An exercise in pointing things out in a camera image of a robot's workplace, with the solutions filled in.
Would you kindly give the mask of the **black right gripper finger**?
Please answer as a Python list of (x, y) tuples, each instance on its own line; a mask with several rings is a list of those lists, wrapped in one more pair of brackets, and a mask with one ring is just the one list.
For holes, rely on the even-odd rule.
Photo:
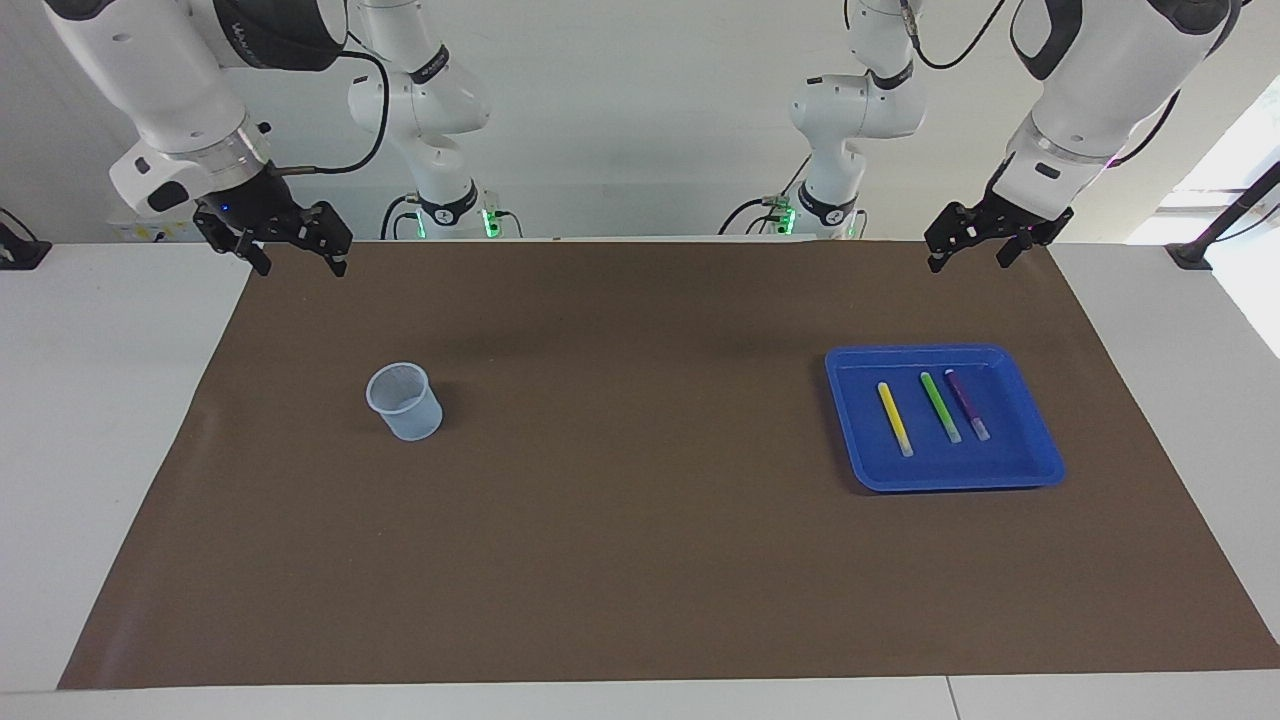
[(257, 275), (270, 273), (273, 263), (251, 233), (236, 234), (221, 218), (204, 209), (195, 213), (195, 224), (214, 252), (234, 255), (248, 263)]
[(343, 278), (353, 234), (335, 208), (330, 202), (316, 202), (300, 209), (297, 222), (294, 246), (319, 255), (334, 277)]

